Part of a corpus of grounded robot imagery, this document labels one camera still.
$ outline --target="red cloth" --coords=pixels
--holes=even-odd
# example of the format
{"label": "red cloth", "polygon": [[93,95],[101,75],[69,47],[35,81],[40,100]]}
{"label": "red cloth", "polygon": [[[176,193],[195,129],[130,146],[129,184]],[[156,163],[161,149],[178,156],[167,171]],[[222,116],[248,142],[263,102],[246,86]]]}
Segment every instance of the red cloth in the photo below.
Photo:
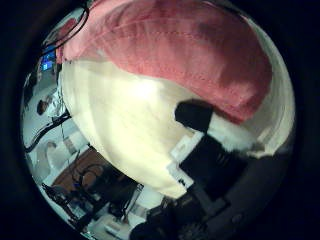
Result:
{"label": "red cloth", "polygon": [[62,52],[174,81],[236,123],[257,111],[272,78],[248,24],[195,0],[99,0]]}

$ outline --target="black mechanical part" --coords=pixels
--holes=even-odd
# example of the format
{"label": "black mechanical part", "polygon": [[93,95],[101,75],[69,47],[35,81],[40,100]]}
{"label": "black mechanical part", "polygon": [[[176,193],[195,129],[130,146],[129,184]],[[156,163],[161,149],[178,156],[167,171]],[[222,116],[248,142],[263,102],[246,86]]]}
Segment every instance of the black mechanical part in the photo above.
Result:
{"label": "black mechanical part", "polygon": [[245,167],[245,162],[234,153],[226,152],[209,136],[204,136],[180,164],[180,168],[206,191],[212,201],[228,191]]}
{"label": "black mechanical part", "polygon": [[204,133],[208,131],[212,113],[212,106],[199,100],[179,102],[174,111],[177,122]]}
{"label": "black mechanical part", "polygon": [[179,240],[210,240],[205,224],[196,222],[183,226],[178,233]]}

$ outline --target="black wire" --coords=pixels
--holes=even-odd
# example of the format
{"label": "black wire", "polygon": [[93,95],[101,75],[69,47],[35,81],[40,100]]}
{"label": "black wire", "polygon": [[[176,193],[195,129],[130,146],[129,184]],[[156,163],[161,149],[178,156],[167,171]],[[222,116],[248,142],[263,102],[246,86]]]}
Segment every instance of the black wire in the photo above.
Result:
{"label": "black wire", "polygon": [[86,18],[84,19],[83,23],[81,24],[81,26],[79,27],[79,29],[77,31],[75,31],[70,37],[68,37],[66,40],[64,40],[62,43],[58,44],[56,47],[54,47],[53,49],[50,49],[44,53],[42,53],[40,55],[40,57],[43,57],[45,55],[47,55],[48,53],[51,53],[55,50],[57,50],[58,48],[60,48],[61,46],[63,46],[64,44],[66,44],[71,38],[73,38],[75,35],[77,35],[81,29],[84,27],[84,25],[87,23],[88,18],[89,18],[89,14],[90,14],[90,10],[87,6],[81,6],[84,9],[84,12],[86,13]]}
{"label": "black wire", "polygon": [[74,177],[74,172],[75,172],[75,170],[76,170],[76,168],[77,168],[76,163],[77,163],[77,160],[78,160],[79,155],[80,155],[80,150],[78,150],[78,152],[77,152],[77,155],[76,155],[75,160],[74,160],[74,165],[75,165],[75,166],[73,167],[72,170],[71,170],[71,166],[70,166],[70,165],[71,165],[71,164],[70,164],[70,159],[68,158],[68,169],[69,169],[69,173],[70,173],[70,175],[71,175],[73,184],[79,183],[79,181],[77,181],[76,178]]}
{"label": "black wire", "polygon": [[57,42],[62,41],[63,39],[65,39],[78,25],[79,23],[82,21],[84,14],[86,13],[85,8],[83,6],[81,6],[81,8],[83,9],[80,19],[79,21],[61,38],[56,39],[54,41],[52,41],[51,43],[46,44],[45,46],[43,46],[43,49],[46,49],[47,47],[56,44]]}
{"label": "black wire", "polygon": [[61,125],[60,125],[61,126],[62,139],[65,140],[62,124],[63,123],[61,123]]}

